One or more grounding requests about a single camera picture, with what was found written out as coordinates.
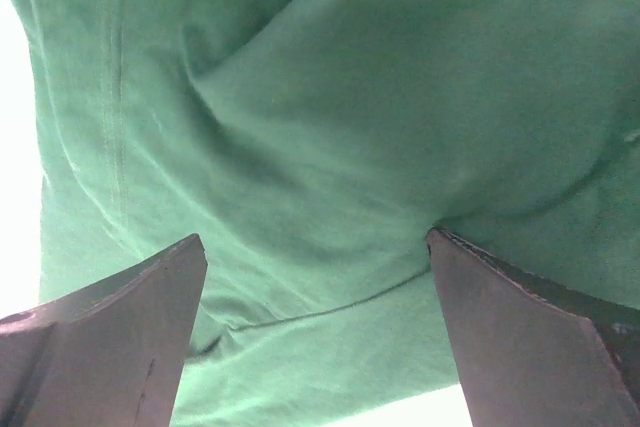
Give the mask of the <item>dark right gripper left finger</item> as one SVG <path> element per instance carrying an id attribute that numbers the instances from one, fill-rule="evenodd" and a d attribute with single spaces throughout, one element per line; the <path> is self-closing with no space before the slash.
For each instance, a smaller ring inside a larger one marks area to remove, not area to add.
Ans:
<path id="1" fill-rule="evenodd" d="M 192 234 L 2 318 L 2 425 L 169 425 L 206 271 Z"/>

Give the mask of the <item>green t shirt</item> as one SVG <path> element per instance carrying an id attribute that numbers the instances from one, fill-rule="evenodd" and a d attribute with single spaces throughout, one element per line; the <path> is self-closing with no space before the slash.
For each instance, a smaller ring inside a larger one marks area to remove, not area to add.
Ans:
<path id="1" fill-rule="evenodd" d="M 434 227 L 639 304 L 639 0 L 12 2 L 42 299 L 206 249 L 175 426 L 453 385 Z"/>

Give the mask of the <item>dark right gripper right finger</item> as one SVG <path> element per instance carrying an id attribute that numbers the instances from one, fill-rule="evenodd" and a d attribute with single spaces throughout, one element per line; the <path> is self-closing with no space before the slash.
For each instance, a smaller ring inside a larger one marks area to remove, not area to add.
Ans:
<path id="1" fill-rule="evenodd" d="M 432 229 L 431 270 L 475 426 L 636 427 L 639 312 Z"/>

